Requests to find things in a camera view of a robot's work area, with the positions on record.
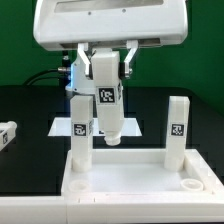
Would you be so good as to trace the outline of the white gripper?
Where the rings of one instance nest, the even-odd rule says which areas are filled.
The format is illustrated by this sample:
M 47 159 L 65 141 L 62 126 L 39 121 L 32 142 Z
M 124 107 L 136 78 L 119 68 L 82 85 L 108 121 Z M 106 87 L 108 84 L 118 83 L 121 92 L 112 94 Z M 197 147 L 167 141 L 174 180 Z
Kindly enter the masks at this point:
M 84 75 L 93 79 L 88 44 L 109 48 L 126 45 L 119 78 L 129 79 L 131 64 L 144 46 L 182 43 L 188 34 L 185 0 L 37 0 L 33 35 L 49 51 L 75 49 Z

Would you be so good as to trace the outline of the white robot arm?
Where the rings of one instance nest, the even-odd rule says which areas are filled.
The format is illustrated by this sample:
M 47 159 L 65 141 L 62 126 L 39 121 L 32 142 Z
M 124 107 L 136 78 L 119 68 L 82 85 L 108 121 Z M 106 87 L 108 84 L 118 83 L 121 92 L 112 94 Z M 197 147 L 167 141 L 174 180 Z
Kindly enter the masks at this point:
M 68 91 L 92 94 L 90 54 L 128 50 L 125 75 L 139 48 L 177 45 L 188 34 L 186 0 L 37 0 L 33 35 L 48 51 L 75 50 Z

